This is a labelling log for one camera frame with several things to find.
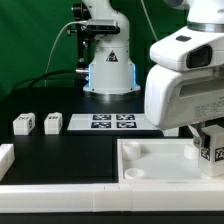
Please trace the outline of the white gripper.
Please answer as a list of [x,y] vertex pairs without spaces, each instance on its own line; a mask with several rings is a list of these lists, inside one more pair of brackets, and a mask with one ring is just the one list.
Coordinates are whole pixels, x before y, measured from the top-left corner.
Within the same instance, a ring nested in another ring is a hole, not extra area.
[[209,148],[204,121],[224,117],[224,75],[212,68],[177,72],[156,65],[146,80],[144,112],[160,130],[189,125],[194,146]]

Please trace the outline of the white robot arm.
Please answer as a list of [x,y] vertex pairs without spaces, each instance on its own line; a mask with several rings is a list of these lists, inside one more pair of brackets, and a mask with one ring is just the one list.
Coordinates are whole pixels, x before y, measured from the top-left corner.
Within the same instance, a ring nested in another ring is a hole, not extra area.
[[[84,91],[110,98],[137,91],[129,58],[129,21],[109,0],[82,0],[90,12],[86,29],[96,35]],[[224,116],[224,0],[164,0],[189,10],[187,25],[154,43],[144,111],[161,130],[188,125],[200,148],[215,144],[219,127],[204,123]]]

